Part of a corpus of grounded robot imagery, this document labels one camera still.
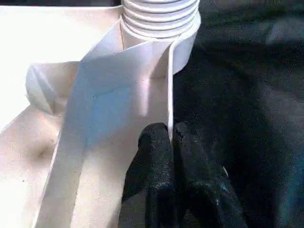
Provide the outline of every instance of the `white ribbed tube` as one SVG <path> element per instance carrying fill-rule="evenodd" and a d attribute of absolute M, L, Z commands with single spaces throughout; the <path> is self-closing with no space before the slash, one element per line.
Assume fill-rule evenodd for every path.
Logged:
<path fill-rule="evenodd" d="M 123 0 L 123 21 L 134 33 L 172 38 L 190 29 L 200 0 Z"/>

